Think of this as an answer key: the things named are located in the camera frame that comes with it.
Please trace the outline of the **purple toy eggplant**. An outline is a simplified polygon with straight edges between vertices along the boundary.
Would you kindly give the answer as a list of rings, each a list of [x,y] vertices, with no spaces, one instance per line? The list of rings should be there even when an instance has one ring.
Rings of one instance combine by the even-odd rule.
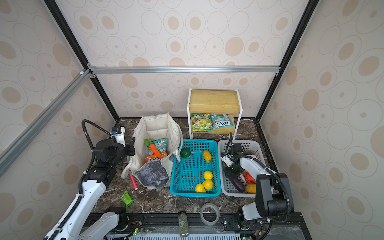
[[[233,186],[236,188],[236,190],[239,192],[239,193],[244,193],[246,191],[246,187],[244,186],[244,184],[239,180],[238,177],[233,177],[230,179],[231,183],[233,184]]]

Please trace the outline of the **toy carrot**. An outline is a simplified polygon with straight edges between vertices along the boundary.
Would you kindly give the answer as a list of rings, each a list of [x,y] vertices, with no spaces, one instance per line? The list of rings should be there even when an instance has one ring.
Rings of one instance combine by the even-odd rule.
[[[155,144],[150,139],[144,140],[144,145],[149,148],[149,156],[155,155],[157,158],[162,159],[163,155],[156,148]]]

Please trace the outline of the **orange fruit candy bag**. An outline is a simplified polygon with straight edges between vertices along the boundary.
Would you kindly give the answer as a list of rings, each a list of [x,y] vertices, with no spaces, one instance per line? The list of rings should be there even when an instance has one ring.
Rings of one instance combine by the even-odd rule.
[[[165,153],[161,153],[162,157],[165,158],[168,154],[165,152]],[[159,158],[156,154],[154,155],[151,155],[151,156],[147,156],[145,158],[145,162],[148,163],[150,161],[156,161],[156,160],[160,160],[161,158]]]

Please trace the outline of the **white canvas grocery bag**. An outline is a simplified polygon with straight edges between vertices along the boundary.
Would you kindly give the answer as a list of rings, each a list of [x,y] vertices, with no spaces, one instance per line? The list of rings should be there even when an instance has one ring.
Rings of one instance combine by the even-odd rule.
[[[169,187],[173,166],[182,160],[181,150],[184,138],[180,126],[170,114],[142,117],[132,135],[135,138],[133,156],[128,156],[128,165],[124,168],[121,178],[125,179],[132,172],[138,182],[149,190]],[[167,156],[150,162],[145,162],[149,148],[145,139],[152,141],[167,140]]]

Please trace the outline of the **teal mint candy bag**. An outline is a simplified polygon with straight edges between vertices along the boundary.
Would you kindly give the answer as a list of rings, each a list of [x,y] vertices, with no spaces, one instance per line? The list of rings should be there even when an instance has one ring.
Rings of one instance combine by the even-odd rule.
[[[153,142],[159,153],[163,154],[167,152],[167,139],[160,139]]]

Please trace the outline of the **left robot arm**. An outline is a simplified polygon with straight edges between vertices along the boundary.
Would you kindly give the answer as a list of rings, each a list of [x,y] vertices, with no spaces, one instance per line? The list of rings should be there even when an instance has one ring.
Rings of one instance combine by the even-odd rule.
[[[102,240],[110,231],[125,231],[129,218],[122,207],[110,207],[85,231],[82,231],[93,207],[111,184],[123,158],[135,154],[135,138],[124,144],[101,140],[92,149],[89,169],[81,177],[79,192],[58,223],[46,234],[46,240]]]

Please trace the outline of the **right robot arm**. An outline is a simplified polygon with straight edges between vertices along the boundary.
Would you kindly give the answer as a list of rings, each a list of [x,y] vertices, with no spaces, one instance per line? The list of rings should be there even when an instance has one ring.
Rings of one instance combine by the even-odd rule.
[[[260,145],[246,140],[219,141],[218,150],[223,193],[253,200],[240,207],[240,219],[287,222],[295,211],[288,176],[266,166]]]

